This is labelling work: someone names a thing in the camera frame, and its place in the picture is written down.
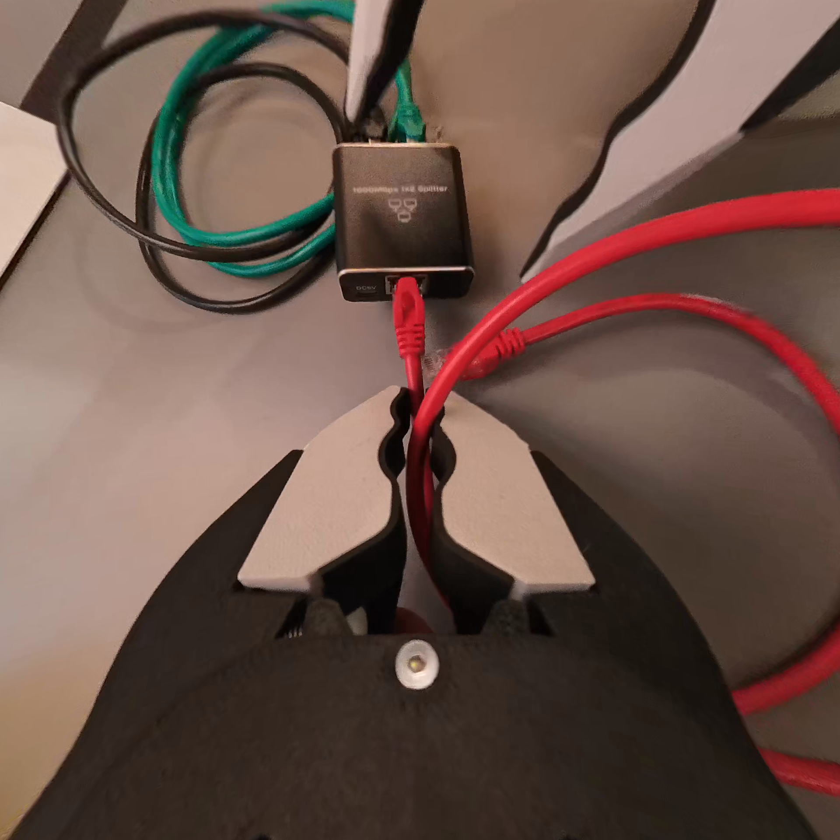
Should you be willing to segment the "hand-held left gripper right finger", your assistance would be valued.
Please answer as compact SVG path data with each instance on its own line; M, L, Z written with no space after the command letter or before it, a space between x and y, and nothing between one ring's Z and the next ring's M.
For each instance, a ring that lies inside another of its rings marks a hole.
M458 633L479 633L499 602L595 585L533 452L508 425L451 393L430 464L427 561Z

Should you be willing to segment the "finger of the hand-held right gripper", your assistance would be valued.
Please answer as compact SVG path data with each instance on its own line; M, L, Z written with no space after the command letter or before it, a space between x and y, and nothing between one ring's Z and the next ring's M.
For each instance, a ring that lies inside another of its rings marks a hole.
M354 5L344 113L363 127L413 44L423 1L358 1Z
M675 53L618 113L521 270L615 233L642 208L838 79L838 1L698 2Z

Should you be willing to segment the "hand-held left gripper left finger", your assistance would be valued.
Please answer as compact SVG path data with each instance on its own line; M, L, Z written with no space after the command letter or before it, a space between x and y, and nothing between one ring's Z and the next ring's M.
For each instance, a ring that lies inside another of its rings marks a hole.
M388 634L406 566L398 477L411 398L391 385L326 426L299 453L238 571L238 583L364 610Z

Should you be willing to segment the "black ethernet splitter box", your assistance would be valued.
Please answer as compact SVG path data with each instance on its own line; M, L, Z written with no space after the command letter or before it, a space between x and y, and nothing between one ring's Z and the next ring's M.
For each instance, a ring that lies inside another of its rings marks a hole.
M424 298L469 292L475 261L455 145L340 143L332 186L344 300L390 301L403 277L414 278Z

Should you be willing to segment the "white flat pad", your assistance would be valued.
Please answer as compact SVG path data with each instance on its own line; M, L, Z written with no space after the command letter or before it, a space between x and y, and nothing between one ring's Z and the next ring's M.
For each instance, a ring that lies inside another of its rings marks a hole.
M56 127L2 102L2 286L33 242L66 181Z

